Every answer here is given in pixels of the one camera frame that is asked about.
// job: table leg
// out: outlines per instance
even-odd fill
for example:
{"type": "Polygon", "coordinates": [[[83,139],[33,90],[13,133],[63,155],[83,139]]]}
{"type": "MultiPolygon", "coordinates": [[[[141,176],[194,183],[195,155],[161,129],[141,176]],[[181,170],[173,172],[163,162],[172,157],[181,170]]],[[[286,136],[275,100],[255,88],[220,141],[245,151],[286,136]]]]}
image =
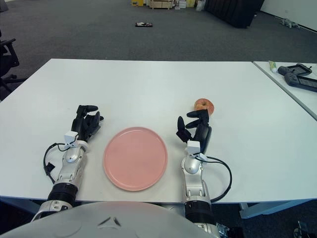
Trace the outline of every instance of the table leg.
{"type": "Polygon", "coordinates": [[[0,197],[0,201],[32,214],[36,214],[40,208],[39,204],[23,198],[0,197]]]}
{"type": "Polygon", "coordinates": [[[284,202],[261,202],[251,207],[247,203],[240,203],[240,216],[242,219],[255,217],[258,215],[268,215],[274,212],[279,212],[284,209],[308,202],[311,199],[292,200],[284,202]]]}

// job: white table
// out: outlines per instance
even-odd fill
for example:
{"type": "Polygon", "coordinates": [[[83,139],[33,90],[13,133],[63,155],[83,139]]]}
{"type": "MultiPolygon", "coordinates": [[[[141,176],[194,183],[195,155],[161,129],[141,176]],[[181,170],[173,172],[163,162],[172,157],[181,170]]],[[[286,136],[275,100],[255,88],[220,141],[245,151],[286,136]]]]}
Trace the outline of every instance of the white table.
{"type": "MultiPolygon", "coordinates": [[[[254,64],[317,120],[317,92],[289,86],[285,82],[283,75],[279,74],[278,72],[273,73],[270,70],[269,63],[267,61],[256,61],[254,64]]],[[[276,62],[276,67],[279,68],[280,66],[291,66],[296,64],[297,63],[276,62]]],[[[308,67],[316,66],[315,63],[303,64],[308,67]]],[[[317,79],[317,76],[314,73],[311,73],[305,77],[317,79]]]]}
{"type": "MultiPolygon", "coordinates": [[[[0,103],[0,196],[47,199],[52,188],[42,165],[46,148],[63,142],[76,110],[97,105],[105,122],[89,141],[91,151],[77,200],[182,201],[180,163],[185,143],[175,135],[177,118],[198,98],[215,105],[207,155],[233,173],[223,203],[317,198],[317,123],[251,62],[165,62],[51,59],[0,103]],[[144,126],[168,151],[165,174],[138,192],[117,188],[106,177],[103,152],[119,131],[144,126]]],[[[62,153],[47,157],[56,168],[62,153]]],[[[206,165],[210,197],[229,176],[206,165]]]]}

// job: gray carpet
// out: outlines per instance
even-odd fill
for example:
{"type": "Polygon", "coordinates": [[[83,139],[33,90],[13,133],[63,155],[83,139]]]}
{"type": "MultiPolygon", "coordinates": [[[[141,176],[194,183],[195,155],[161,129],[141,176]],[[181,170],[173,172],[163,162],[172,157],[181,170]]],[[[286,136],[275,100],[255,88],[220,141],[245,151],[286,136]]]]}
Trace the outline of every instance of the gray carpet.
{"type": "MultiPolygon", "coordinates": [[[[14,0],[7,5],[0,28],[3,39],[17,39],[20,66],[10,73],[19,77],[30,76],[51,58],[317,62],[316,33],[289,29],[261,12],[250,28],[236,29],[208,12],[151,10],[132,7],[129,0],[14,0]],[[136,21],[154,27],[135,28],[136,21]]],[[[316,200],[247,220],[238,211],[238,205],[214,205],[216,219],[242,226],[246,238],[291,238],[298,219],[317,233],[316,200]]]]}

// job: black chair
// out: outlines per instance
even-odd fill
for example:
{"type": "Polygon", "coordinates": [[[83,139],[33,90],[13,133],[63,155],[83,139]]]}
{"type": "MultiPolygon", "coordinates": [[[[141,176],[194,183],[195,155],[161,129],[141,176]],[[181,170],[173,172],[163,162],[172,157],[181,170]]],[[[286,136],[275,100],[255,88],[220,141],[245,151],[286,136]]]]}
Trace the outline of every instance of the black chair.
{"type": "Polygon", "coordinates": [[[7,86],[8,83],[18,83],[24,82],[26,80],[26,78],[16,79],[16,75],[14,74],[2,78],[2,76],[6,75],[11,68],[20,65],[18,57],[16,56],[16,53],[12,46],[12,42],[14,41],[15,39],[11,39],[8,41],[0,40],[0,87],[3,86],[10,93],[12,93],[12,90],[7,86]]]}

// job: small object on floor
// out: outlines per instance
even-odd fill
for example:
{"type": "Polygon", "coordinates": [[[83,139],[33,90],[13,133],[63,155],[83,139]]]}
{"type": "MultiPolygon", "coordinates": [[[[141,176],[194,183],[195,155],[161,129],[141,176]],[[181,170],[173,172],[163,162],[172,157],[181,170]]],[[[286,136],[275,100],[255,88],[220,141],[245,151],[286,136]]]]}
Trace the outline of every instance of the small object on floor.
{"type": "Polygon", "coordinates": [[[271,69],[271,71],[272,71],[273,73],[276,73],[276,72],[277,72],[277,67],[276,67],[275,62],[269,60],[268,63],[269,63],[269,68],[271,69]]]}
{"type": "Polygon", "coordinates": [[[298,221],[298,227],[294,229],[294,238],[316,238],[313,233],[308,233],[307,224],[298,221]]]}
{"type": "Polygon", "coordinates": [[[281,21],[281,24],[283,26],[288,26],[289,28],[292,28],[292,27],[296,27],[296,28],[299,28],[299,25],[293,21],[291,21],[290,19],[288,18],[285,18],[281,21]]]}
{"type": "Polygon", "coordinates": [[[150,22],[136,22],[135,27],[153,27],[153,24],[150,22]]]}
{"type": "Polygon", "coordinates": [[[207,109],[208,115],[211,116],[211,114],[213,114],[213,111],[214,111],[214,106],[212,102],[209,101],[208,99],[200,98],[195,102],[194,110],[198,111],[198,110],[204,110],[204,109],[207,109]]]}

